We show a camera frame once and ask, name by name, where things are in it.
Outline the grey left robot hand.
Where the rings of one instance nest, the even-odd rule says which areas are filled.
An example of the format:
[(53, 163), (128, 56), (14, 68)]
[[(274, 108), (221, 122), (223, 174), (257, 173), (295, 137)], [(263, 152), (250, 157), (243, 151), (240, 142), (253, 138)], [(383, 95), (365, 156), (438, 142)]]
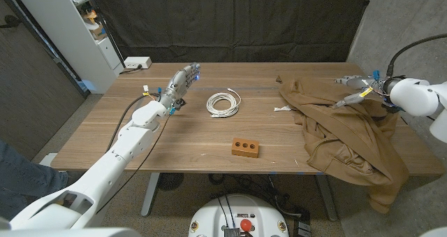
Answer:
[(186, 102), (183, 96), (193, 82), (199, 79), (200, 64), (192, 63), (179, 70), (170, 80), (165, 91), (161, 94), (159, 102), (167, 109), (179, 110)]

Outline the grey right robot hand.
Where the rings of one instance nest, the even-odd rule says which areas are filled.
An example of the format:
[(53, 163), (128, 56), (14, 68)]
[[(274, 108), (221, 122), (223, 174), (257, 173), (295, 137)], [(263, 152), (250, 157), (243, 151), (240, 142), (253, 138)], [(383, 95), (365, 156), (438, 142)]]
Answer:
[(385, 91), (385, 79), (374, 78), (372, 76), (343, 76), (335, 80), (336, 83), (352, 87), (358, 90), (355, 94), (350, 94), (338, 101), (333, 108), (341, 108), (354, 103), (362, 102), (368, 94), (375, 93), (385, 98), (389, 94)]

